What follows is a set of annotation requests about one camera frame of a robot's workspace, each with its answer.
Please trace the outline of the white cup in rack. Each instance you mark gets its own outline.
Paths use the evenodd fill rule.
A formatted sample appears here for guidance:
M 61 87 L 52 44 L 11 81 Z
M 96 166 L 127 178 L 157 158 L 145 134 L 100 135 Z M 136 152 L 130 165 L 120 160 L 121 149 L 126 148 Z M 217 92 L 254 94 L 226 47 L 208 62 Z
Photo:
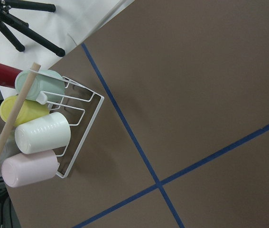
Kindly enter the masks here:
M 69 123 L 59 112 L 23 123 L 15 130 L 16 145 L 24 154 L 65 147 L 70 139 Z

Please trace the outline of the green cup in rack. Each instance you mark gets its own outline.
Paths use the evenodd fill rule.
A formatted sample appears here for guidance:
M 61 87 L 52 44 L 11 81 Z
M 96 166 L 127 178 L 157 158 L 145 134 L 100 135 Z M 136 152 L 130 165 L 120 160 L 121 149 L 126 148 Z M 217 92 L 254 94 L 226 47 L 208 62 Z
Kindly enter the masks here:
M 47 100 L 50 102 L 57 102 L 60 96 L 65 94 L 65 82 L 62 81 L 63 77 L 54 70 L 40 70 L 37 74 L 26 99 L 36 101 L 41 91 L 50 92 L 46 93 Z

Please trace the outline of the yellow cup in rack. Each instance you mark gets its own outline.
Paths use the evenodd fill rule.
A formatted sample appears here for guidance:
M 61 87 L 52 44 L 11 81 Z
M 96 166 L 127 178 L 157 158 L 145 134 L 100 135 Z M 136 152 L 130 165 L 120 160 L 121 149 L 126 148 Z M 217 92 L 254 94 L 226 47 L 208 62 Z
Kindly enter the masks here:
M 5 98 L 0 105 L 0 117 L 6 122 L 9 114 L 17 100 L 18 96 L 13 95 Z M 21 124 L 27 123 L 34 119 L 48 115 L 50 113 L 47 105 L 40 104 L 36 101 L 25 100 L 21 110 L 15 120 L 14 126 L 17 127 Z

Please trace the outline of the grey cup in rack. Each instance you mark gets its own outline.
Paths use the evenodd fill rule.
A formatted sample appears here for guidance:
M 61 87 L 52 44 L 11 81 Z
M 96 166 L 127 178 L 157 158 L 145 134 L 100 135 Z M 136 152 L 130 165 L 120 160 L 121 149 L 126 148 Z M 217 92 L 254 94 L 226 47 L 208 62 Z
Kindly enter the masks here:
M 5 159 L 20 153 L 19 148 L 15 142 L 15 132 L 12 131 L 5 143 L 3 151 L 0 155 L 0 169 Z

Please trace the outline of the pink cup in rack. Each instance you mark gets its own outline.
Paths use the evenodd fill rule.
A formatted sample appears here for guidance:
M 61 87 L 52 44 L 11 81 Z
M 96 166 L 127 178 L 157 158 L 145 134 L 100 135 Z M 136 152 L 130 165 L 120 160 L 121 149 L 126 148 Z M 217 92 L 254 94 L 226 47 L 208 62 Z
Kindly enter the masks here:
M 53 150 L 33 154 L 19 153 L 7 158 L 1 173 L 10 187 L 21 187 L 48 180 L 57 173 L 59 162 Z

